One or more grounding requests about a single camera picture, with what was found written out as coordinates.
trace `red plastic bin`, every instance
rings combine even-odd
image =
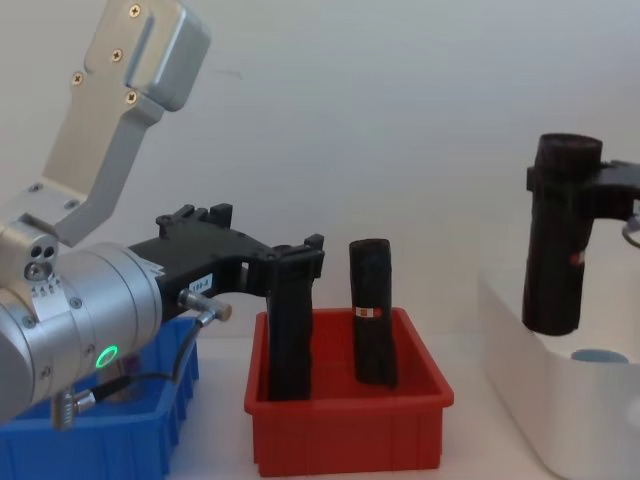
[[[268,330],[258,315],[245,410],[263,477],[437,468],[453,391],[413,327],[394,309],[398,387],[355,380],[350,309],[314,311],[312,398],[267,400]]]

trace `white table surface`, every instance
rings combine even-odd
[[[548,480],[557,479],[529,448],[487,381],[479,334],[434,335],[425,343],[455,392],[445,410],[438,470],[312,477],[317,480]],[[168,480],[260,478],[253,464],[244,393],[252,341],[198,341],[200,381],[189,408]]]

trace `white container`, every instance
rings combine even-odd
[[[547,467],[571,480],[640,479],[640,274],[587,266],[580,328],[564,337],[521,321],[524,270],[479,281],[485,369]],[[604,349],[629,363],[572,359]]]

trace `blue plastic bin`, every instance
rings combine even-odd
[[[194,319],[166,324],[140,352],[141,372],[170,372]],[[141,384],[139,400],[103,403],[76,418],[67,432],[52,430],[49,402],[36,405],[0,429],[1,480],[163,480],[198,379],[194,345],[179,386]],[[76,385],[96,384],[96,376]]]

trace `cable connector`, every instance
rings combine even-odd
[[[233,307],[228,303],[223,303],[215,298],[207,298],[185,288],[178,295],[178,304],[182,308],[195,310],[198,315],[197,321],[203,327],[210,325],[214,320],[226,322],[233,314]]]

